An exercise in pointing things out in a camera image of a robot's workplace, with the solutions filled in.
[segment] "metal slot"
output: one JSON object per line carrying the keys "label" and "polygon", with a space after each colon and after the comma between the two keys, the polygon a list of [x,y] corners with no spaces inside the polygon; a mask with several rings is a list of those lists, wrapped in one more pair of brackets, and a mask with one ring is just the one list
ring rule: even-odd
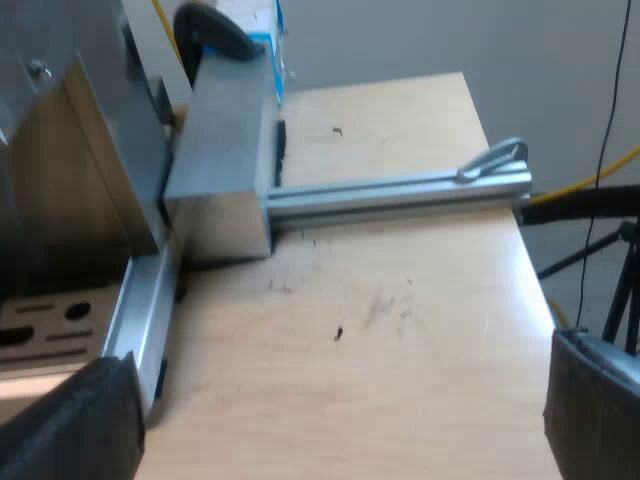
{"label": "metal slot", "polygon": [[86,338],[93,335],[93,330],[82,330],[80,332],[69,332],[69,333],[56,333],[54,335],[47,335],[45,340],[47,342],[57,342],[60,340],[70,340],[72,338]]}
{"label": "metal slot", "polygon": [[0,330],[0,348],[24,345],[33,337],[34,332],[32,326]]}
{"label": "metal slot", "polygon": [[28,307],[16,308],[17,314],[32,313],[32,312],[45,312],[47,310],[53,310],[55,305],[53,303],[47,303],[44,305],[29,305]]}
{"label": "metal slot", "polygon": [[54,358],[62,358],[62,357],[75,357],[78,355],[86,355],[86,348],[76,348],[73,350],[64,350],[62,352],[53,352],[53,353],[43,353],[36,355],[23,355],[20,357],[7,357],[0,358],[0,365],[7,365],[12,363],[20,363],[20,362],[30,362],[34,360],[51,360]]}

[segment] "black cable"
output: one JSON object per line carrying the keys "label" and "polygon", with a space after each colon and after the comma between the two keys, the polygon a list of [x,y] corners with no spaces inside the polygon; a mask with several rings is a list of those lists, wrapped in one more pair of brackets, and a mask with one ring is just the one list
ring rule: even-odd
{"label": "black cable", "polygon": [[[631,16],[631,0],[627,0],[627,11],[624,17],[624,28],[622,29],[622,39],[620,41],[620,51],[618,52],[618,63],[616,65],[616,76],[613,82],[613,102],[611,103],[611,113],[609,114],[609,122],[607,123],[607,130],[602,140],[602,148],[600,149],[600,157],[598,158],[598,170],[596,172],[596,185],[597,189],[600,186],[600,171],[602,170],[602,160],[604,159],[604,152],[609,142],[609,135],[611,134],[611,125],[613,125],[613,118],[616,114],[616,107],[618,105],[618,84],[620,83],[620,68],[622,67],[622,57],[624,54],[624,46],[627,42],[627,29],[629,27],[629,17]],[[585,241],[584,248],[589,248],[589,242],[591,241],[591,232],[593,231],[593,223],[595,221],[595,215],[591,216],[589,221],[589,229],[587,230],[587,240]],[[582,316],[582,304],[584,302],[584,277],[587,272],[587,257],[584,257],[582,261],[582,276],[580,278],[580,303],[578,304],[578,316],[576,318],[576,328],[580,326],[580,317]]]}

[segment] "tripod leg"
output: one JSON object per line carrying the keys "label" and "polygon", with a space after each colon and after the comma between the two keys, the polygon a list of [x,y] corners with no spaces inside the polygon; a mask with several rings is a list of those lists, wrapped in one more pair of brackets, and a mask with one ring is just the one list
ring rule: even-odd
{"label": "tripod leg", "polygon": [[631,293],[634,257],[633,245],[629,245],[627,256],[625,257],[624,265],[622,266],[622,272],[620,272],[618,286],[616,287],[616,292],[611,302],[611,308],[609,309],[607,323],[605,324],[602,332],[602,340],[605,342],[615,342],[616,336],[618,335],[618,329],[622,322],[622,315],[624,315],[624,309],[627,306],[629,294]]}
{"label": "tripod leg", "polygon": [[635,356],[638,344],[638,326],[640,324],[640,249],[636,248],[633,255],[634,268],[632,271],[633,288],[631,289],[631,306],[629,307],[629,327],[627,328],[627,343],[625,352]]}

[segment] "black stand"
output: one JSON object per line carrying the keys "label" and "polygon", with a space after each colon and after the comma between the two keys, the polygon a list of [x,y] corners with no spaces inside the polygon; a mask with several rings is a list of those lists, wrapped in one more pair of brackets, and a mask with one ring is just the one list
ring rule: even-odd
{"label": "black stand", "polygon": [[625,351],[631,355],[635,355],[640,326],[640,218],[635,225],[630,222],[623,222],[620,224],[618,230],[589,245],[589,248],[569,255],[567,258],[544,269],[538,273],[538,279],[544,280],[618,240],[628,242],[629,249],[627,250],[627,256],[622,266],[620,279],[618,280],[618,285],[611,302],[607,323],[602,332],[602,339],[609,343],[615,341],[618,330],[620,329],[624,310],[629,301],[629,296],[631,296]]}

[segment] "cutout hole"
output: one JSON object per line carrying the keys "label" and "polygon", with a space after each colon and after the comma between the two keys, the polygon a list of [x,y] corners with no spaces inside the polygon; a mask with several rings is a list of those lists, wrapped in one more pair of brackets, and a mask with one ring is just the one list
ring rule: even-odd
{"label": "cutout hole", "polygon": [[91,311],[91,304],[89,302],[72,303],[64,312],[64,318],[71,322],[77,322],[89,315]]}
{"label": "cutout hole", "polygon": [[0,347],[24,345],[33,337],[34,331],[31,326],[0,330]]}

